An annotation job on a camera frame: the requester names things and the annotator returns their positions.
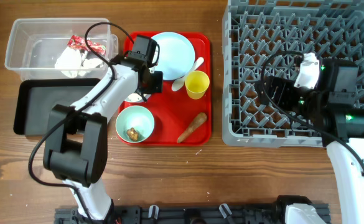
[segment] brown drumstick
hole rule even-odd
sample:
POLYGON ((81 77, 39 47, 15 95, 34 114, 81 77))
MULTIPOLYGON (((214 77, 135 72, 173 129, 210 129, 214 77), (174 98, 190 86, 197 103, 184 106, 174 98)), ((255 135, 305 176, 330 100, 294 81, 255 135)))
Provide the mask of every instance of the brown drumstick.
POLYGON ((177 143, 181 143, 186 140, 199 126, 201 126, 207 120, 207 115, 205 113, 199 113, 194 120, 190 123, 187 129, 179 136, 177 143))

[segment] yellow cup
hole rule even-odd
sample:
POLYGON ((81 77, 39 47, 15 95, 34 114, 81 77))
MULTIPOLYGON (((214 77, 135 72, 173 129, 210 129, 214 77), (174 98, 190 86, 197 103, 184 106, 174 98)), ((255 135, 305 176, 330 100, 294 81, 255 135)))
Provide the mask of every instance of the yellow cup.
POLYGON ((194 71, 187 74, 184 81, 188 96, 197 100, 201 98, 209 87, 209 78, 205 72, 194 71))

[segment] black tray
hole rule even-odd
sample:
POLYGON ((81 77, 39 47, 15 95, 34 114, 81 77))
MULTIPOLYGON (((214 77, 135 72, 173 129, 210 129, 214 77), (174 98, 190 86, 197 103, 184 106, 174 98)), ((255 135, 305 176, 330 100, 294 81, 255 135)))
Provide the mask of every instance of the black tray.
POLYGON ((97 78, 81 78, 22 82, 13 131, 26 136, 45 134, 49 113, 55 105, 70 106, 99 81, 97 78))

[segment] red packet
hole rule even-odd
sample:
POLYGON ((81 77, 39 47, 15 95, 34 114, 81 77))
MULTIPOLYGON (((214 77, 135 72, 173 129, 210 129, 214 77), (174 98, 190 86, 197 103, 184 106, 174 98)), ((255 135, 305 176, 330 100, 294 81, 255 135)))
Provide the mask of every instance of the red packet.
MULTIPOLYGON (((89 46, 97 53, 104 55, 106 53, 106 47, 104 45, 94 43, 88 40, 89 46)), ((86 46, 85 40, 83 37, 79 37, 77 35, 72 35, 71 39, 68 41, 68 47, 71 49, 83 49, 90 51, 86 46)))

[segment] white spoon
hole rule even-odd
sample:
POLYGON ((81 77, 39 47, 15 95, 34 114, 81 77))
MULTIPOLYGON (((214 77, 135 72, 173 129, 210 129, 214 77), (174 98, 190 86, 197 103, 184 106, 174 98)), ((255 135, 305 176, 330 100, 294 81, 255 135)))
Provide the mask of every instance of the white spoon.
POLYGON ((176 79, 173 83, 172 83, 172 91, 177 91, 180 88, 182 88, 184 86, 184 80, 186 79, 187 75, 190 72, 196 71, 196 69, 199 68, 199 66, 201 66, 204 63, 204 58, 203 57, 199 57, 193 64, 192 69, 190 69, 190 71, 188 71, 186 73, 186 75, 184 75, 182 78, 178 78, 176 79))

